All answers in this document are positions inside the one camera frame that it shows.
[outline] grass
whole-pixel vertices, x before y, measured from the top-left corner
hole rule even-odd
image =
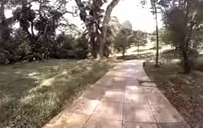
[[[50,60],[0,66],[0,122],[40,128],[103,76],[111,65],[94,60]]]

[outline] stone paving slab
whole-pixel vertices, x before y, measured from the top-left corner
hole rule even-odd
[[[190,128],[142,61],[120,63],[43,128]]]

